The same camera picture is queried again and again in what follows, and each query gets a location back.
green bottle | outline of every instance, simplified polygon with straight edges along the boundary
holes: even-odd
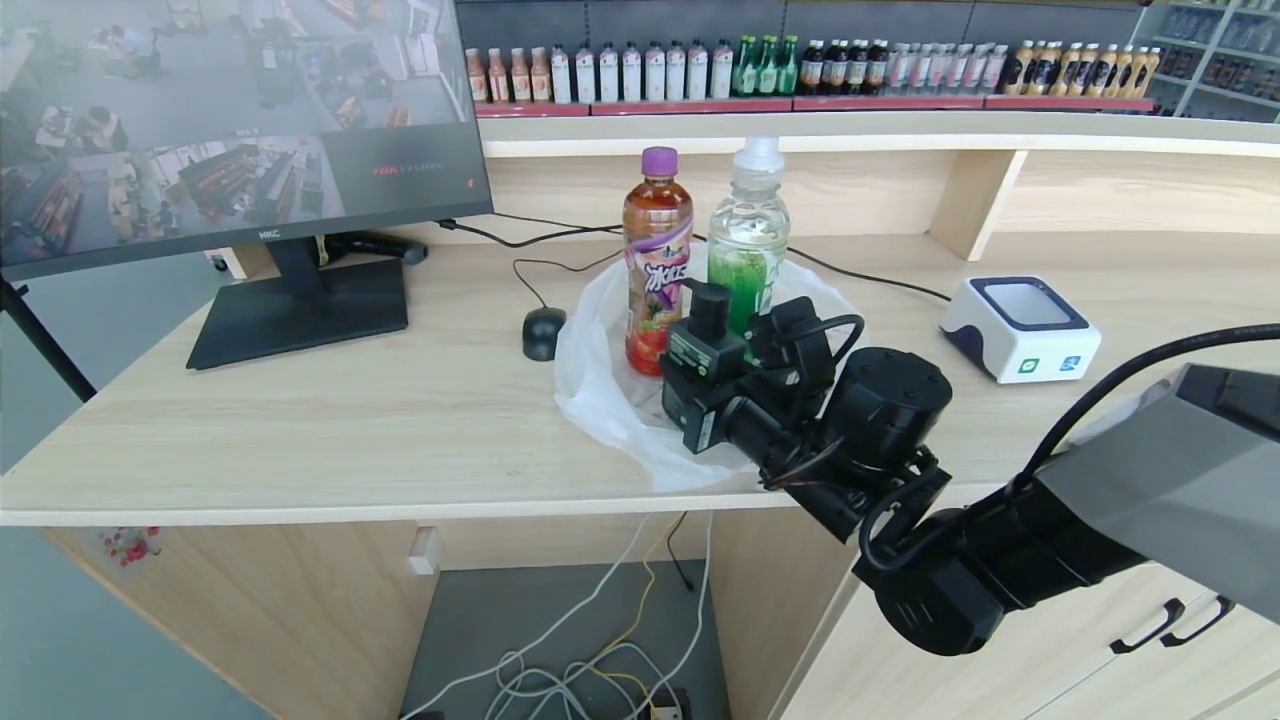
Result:
[[[744,35],[737,49],[737,67],[733,68],[733,95],[746,97],[755,94],[755,36]]]
[[[786,37],[782,46],[782,56],[786,63],[778,68],[778,95],[791,96],[796,94],[796,78],[800,77],[800,65],[796,63],[796,44],[800,38],[795,35]]]
[[[764,47],[760,49],[760,79],[756,82],[756,90],[760,95],[773,95],[778,91],[777,36],[764,36]]]

black stand pole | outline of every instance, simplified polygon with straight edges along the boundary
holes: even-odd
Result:
[[[18,329],[27,336],[31,345],[36,346],[36,351],[40,352],[40,356],[44,357],[50,366],[52,366],[54,372],[58,373],[58,377],[67,383],[67,387],[72,388],[72,392],[76,393],[76,397],[78,397],[81,402],[88,402],[95,395],[97,395],[97,391],[93,389],[88,378],[79,372],[76,363],[67,356],[67,351],[58,345],[54,336],[49,334],[49,331],[45,329],[40,318],[37,318],[36,314],[31,311],[31,307],[27,306],[27,302],[23,301],[22,293],[4,278],[0,278],[0,310],[9,313],[13,322],[18,324]]]

yellow cable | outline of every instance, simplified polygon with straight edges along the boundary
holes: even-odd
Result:
[[[680,521],[680,515],[676,515],[675,518],[672,518],[671,523],[667,523],[667,527],[663,528],[660,533],[658,533],[658,537],[653,541],[653,544],[650,544],[649,550],[645,551],[644,560],[640,561],[640,564],[644,565],[644,571],[649,573],[649,583],[644,587],[644,593],[640,596],[640,607],[636,609],[635,623],[631,623],[631,626],[627,628],[625,633],[618,635],[618,639],[604,646],[604,650],[602,650],[600,652],[608,652],[613,650],[614,647],[618,646],[618,643],[627,639],[627,637],[631,633],[634,633],[636,628],[640,626],[640,619],[644,618],[644,605],[649,600],[649,591],[653,589],[654,583],[658,580],[658,577],[653,574],[653,568],[649,568],[649,557],[653,556],[653,551],[658,550],[658,544],[662,543],[662,539],[667,537],[667,533],[669,533],[671,529],[675,528],[676,523],[678,521]],[[640,689],[644,692],[643,697],[649,697],[649,687],[645,685],[644,682],[641,682],[640,678],[636,678],[635,675],[628,675],[626,673],[602,673],[600,670],[596,670],[594,665],[591,666],[591,671],[602,678],[625,678],[627,680],[631,680],[635,684],[640,685]]]

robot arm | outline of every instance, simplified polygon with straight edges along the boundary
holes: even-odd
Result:
[[[690,318],[672,329],[662,360],[663,407],[684,428],[686,447],[730,442],[759,465],[765,488],[790,493],[841,542],[856,530],[854,574],[918,647],[975,652],[1005,614],[1148,559],[1280,623],[1272,560],[1280,548],[1280,377],[1185,365],[1128,416],[1048,455],[1075,419],[1138,369],[1211,345],[1280,338],[1280,325],[1197,336],[1207,340],[1126,363],[1055,425],[1006,487],[929,514],[950,480],[923,445],[951,400],[938,368],[869,347],[850,354],[835,379],[860,318],[835,355],[813,329],[829,323],[803,297],[755,318],[740,340],[717,319],[727,293],[691,284]]]

monitor screen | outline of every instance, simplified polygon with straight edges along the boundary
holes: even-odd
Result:
[[[5,0],[5,277],[492,210],[453,0]]]

